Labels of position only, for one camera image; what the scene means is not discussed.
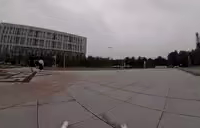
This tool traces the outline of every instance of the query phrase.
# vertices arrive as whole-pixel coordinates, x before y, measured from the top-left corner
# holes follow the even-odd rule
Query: sky
[[[0,0],[0,22],[87,37],[87,55],[166,57],[195,48],[200,0]]]

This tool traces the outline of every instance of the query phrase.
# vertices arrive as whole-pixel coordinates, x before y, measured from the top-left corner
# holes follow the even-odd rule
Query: white building
[[[0,56],[85,56],[87,38],[44,28],[0,23]]]

